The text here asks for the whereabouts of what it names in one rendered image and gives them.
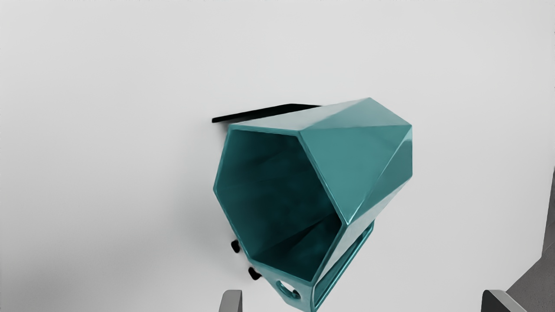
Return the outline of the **teal faceted mug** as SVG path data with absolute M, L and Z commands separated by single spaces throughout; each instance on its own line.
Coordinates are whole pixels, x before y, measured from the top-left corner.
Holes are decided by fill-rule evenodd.
M 317 312 L 411 179 L 412 126 L 370 97 L 283 104 L 228 124 L 213 190 L 252 268 Z

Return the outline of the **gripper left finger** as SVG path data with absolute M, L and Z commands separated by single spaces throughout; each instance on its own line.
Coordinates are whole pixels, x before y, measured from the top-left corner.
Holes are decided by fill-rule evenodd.
M 222 295 L 219 312 L 243 312 L 242 290 L 226 290 Z

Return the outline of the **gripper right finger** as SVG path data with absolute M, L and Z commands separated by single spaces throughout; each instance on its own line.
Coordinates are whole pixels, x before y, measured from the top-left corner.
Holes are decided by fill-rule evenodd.
M 484 290 L 481 312 L 527 312 L 503 290 Z

